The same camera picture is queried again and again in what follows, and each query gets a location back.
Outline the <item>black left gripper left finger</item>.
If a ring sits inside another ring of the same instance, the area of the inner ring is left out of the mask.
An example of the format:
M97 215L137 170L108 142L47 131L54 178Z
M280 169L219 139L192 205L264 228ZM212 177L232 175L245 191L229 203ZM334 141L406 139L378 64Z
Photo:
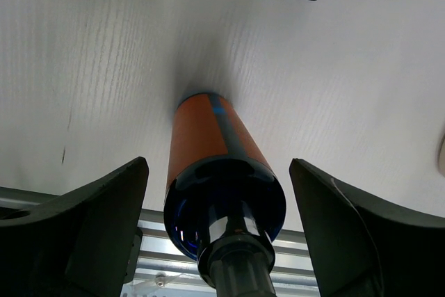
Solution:
M1 219L2 296L119 296L149 167L104 177Z

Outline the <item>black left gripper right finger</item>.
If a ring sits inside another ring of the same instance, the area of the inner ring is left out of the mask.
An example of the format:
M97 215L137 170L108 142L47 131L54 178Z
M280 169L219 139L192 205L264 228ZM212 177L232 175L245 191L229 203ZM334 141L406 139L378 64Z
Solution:
M444 219L294 159L289 168L321 296L443 296Z

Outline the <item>beige pump bottle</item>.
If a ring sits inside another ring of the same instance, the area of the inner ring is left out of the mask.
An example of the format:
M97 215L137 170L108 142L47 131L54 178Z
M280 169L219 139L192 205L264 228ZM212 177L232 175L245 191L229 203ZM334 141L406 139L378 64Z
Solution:
M445 176L445 133L440 136L437 146L437 170Z

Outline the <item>orange blue pump bottle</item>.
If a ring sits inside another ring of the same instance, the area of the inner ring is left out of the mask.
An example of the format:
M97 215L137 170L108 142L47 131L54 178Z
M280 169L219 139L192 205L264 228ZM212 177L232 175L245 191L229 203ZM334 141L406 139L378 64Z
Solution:
M215 93L175 111L163 209L174 245L218 296L274 296L284 191L234 107Z

